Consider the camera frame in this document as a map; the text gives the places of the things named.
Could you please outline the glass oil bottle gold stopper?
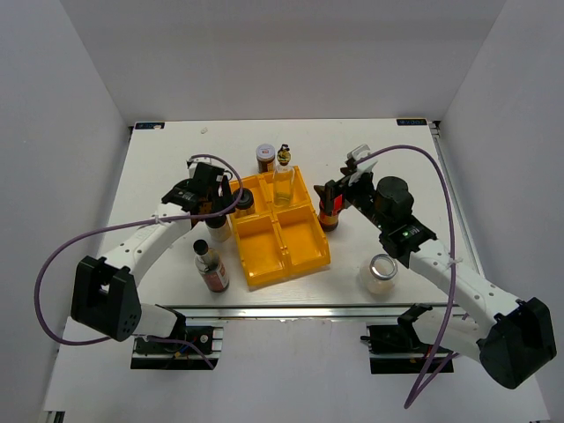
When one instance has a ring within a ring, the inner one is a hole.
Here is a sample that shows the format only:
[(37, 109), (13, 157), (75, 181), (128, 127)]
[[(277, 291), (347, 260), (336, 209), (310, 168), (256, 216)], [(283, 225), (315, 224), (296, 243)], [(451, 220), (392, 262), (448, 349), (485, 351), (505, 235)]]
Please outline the glass oil bottle gold stopper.
[(294, 177), (290, 147), (282, 144), (277, 153), (277, 165), (273, 174), (273, 202), (277, 207), (285, 207), (292, 202)]

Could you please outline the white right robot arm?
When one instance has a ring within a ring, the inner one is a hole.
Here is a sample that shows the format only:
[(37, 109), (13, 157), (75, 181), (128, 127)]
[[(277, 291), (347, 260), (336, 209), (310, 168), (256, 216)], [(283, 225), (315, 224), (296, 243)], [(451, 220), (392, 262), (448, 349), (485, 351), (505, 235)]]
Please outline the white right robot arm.
[(507, 293), (449, 256), (436, 234), (412, 214), (407, 183), (395, 176), (373, 181), (372, 173), (347, 175), (316, 185), (319, 219), (334, 229), (339, 213), (352, 206), (379, 230), (384, 251), (405, 268), (432, 282), (469, 314), (454, 319), (442, 335), (442, 347), (479, 362), (501, 386), (517, 388), (556, 354), (547, 305)]

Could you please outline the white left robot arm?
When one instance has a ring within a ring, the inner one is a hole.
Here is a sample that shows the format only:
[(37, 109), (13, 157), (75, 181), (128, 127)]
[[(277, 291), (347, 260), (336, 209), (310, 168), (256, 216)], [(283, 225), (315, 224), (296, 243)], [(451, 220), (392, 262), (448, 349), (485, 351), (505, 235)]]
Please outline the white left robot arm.
[(135, 232), (98, 258), (86, 256), (77, 266), (71, 318), (115, 341), (156, 338), (166, 351), (181, 349), (186, 330), (181, 315), (144, 304), (137, 288), (165, 251), (200, 221), (234, 212), (231, 178), (236, 171), (224, 160), (197, 154), (187, 162), (188, 178), (160, 200), (155, 213), (135, 225)]

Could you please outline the glass spice jar black lid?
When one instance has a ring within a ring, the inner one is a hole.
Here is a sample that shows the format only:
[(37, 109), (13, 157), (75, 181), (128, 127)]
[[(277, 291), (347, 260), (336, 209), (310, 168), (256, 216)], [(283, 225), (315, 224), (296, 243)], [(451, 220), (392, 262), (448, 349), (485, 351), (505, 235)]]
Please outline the glass spice jar black lid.
[(255, 213), (255, 200), (250, 189), (242, 188), (234, 192), (234, 197), (239, 198), (239, 202), (235, 206), (234, 217), (237, 219), (244, 218)]

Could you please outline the red lid sauce jar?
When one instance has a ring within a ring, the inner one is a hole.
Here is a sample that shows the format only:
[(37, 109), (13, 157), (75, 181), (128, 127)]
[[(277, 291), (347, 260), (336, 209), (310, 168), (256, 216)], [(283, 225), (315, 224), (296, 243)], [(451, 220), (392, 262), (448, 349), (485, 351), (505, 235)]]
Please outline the red lid sauce jar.
[(333, 231), (337, 228), (339, 214), (334, 214), (332, 212), (332, 209), (331, 209), (330, 212), (327, 212), (326, 214), (320, 213), (320, 210), (319, 210), (318, 220), (319, 220), (319, 223), (320, 223), (322, 230), (325, 233), (331, 232), (331, 231)]

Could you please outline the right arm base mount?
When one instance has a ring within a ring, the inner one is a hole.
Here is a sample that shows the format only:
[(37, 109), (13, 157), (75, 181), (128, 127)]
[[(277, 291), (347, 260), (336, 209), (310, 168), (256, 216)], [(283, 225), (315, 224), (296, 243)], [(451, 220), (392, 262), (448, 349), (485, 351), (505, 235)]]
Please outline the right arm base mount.
[(424, 312), (432, 311), (427, 304), (411, 306), (394, 324), (372, 324), (360, 342), (369, 350), (372, 375), (416, 375), (429, 357), (430, 344), (422, 342), (415, 334), (413, 324)]

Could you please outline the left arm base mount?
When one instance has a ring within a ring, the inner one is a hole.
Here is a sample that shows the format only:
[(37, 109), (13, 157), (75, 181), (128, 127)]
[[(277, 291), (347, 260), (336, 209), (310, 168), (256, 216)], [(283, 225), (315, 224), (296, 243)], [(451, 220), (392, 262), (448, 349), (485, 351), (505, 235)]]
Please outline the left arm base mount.
[(219, 363), (224, 326), (188, 323), (179, 340), (155, 341), (137, 337), (130, 359), (132, 370), (211, 371)]

